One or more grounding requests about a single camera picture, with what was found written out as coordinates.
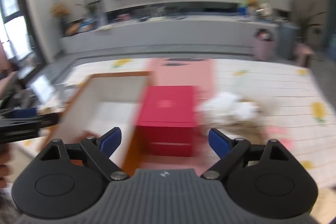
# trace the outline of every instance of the person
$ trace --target person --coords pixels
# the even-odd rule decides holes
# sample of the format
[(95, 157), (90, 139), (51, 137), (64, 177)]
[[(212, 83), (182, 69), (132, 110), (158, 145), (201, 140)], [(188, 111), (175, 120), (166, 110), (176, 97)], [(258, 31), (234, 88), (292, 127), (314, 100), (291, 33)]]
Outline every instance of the person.
[(13, 223), (20, 216), (11, 198), (11, 185), (6, 181), (11, 172), (7, 166), (11, 159), (10, 147), (0, 144), (0, 224)]

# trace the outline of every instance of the dark vase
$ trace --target dark vase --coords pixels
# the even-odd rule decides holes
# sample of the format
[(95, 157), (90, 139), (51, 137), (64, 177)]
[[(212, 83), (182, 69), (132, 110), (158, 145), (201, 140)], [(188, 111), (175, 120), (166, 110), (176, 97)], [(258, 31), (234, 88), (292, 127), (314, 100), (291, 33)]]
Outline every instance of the dark vase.
[(67, 29), (68, 29), (68, 24), (67, 24), (65, 18), (60, 18), (59, 19), (59, 23), (60, 23), (60, 27), (61, 27), (62, 36), (66, 37), (66, 32), (67, 32)]

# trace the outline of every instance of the glass door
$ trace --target glass door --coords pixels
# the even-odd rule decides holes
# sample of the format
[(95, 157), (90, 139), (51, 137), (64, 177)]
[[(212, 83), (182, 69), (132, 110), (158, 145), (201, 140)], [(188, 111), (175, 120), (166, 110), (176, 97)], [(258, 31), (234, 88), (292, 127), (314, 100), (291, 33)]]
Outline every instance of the glass door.
[(45, 62), (35, 43), (25, 0), (0, 0), (0, 15), (2, 47), (19, 79), (27, 83)]

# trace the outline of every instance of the white logo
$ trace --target white logo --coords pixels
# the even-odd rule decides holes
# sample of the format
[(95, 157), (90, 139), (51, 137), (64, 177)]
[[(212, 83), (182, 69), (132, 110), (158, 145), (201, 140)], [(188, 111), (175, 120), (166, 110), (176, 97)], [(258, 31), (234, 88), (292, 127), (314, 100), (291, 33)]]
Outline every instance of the white logo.
[(170, 175), (170, 173), (169, 172), (167, 172), (167, 171), (163, 171), (163, 172), (161, 172), (160, 173), (160, 176), (162, 176), (162, 177), (166, 177), (166, 176), (169, 176)]

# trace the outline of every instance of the gray tile floor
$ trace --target gray tile floor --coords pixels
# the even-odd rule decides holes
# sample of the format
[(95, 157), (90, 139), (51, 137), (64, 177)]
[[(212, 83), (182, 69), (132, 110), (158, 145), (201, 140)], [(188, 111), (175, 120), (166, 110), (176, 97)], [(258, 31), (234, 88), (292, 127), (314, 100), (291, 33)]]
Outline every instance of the gray tile floor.
[[(64, 81), (74, 66), (113, 59), (129, 57), (203, 57), (253, 60), (251, 54), (251, 48), (247, 47), (208, 45), (156, 45), (80, 52), (60, 56), (55, 62), (43, 68), (31, 82), (40, 75), (46, 75), (50, 83), (58, 84)], [(279, 58), (273, 58), (272, 62), (293, 64), (292, 61)], [(336, 109), (336, 62), (327, 58), (324, 53), (318, 52), (311, 61), (311, 70), (324, 95)]]

